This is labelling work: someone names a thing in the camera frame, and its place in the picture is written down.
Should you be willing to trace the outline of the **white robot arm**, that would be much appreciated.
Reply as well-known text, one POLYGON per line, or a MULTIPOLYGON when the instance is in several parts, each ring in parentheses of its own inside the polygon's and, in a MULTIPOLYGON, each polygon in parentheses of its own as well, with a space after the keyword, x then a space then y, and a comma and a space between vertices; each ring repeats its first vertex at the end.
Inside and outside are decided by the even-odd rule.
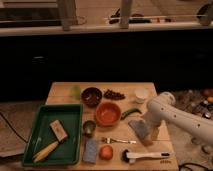
POLYGON ((179 110, 174 107, 175 103, 175 97, 170 92, 150 99, 146 104, 145 123, 155 128, 163 120, 168 121, 213 147, 213 121, 179 110))

